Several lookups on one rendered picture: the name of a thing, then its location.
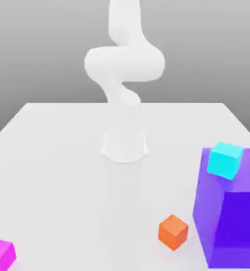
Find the small magenta cube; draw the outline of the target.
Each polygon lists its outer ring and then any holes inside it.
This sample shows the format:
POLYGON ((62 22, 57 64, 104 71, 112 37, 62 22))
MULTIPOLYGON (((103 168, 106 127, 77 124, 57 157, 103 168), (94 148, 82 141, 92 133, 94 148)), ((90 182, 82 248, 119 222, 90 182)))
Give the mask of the small magenta cube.
POLYGON ((16 260, 16 252, 12 242, 0 240, 0 271, 8 271, 16 260))

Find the large purple box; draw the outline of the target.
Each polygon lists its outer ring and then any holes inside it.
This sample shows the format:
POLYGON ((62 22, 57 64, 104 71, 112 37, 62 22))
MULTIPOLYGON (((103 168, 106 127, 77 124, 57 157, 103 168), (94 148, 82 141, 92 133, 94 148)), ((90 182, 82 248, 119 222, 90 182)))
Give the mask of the large purple box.
POLYGON ((207 172, 202 150, 193 220, 210 268, 250 268, 250 148, 233 180, 207 172))

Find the small orange cube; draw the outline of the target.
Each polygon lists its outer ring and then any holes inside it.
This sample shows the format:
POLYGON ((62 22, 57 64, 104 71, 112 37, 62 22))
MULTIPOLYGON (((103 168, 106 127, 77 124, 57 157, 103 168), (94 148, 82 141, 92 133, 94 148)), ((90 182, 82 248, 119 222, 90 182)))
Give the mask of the small orange cube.
POLYGON ((170 215, 159 224, 158 239, 175 251, 186 241, 188 228, 184 221, 175 215, 170 215))

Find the small cyan cube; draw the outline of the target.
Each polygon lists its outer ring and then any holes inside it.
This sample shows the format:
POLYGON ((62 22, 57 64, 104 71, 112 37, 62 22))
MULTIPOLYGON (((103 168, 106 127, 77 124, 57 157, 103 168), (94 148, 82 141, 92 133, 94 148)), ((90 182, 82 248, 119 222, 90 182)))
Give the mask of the small cyan cube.
POLYGON ((211 149, 207 172, 233 180, 239 171, 244 148, 230 143, 217 142, 211 149))

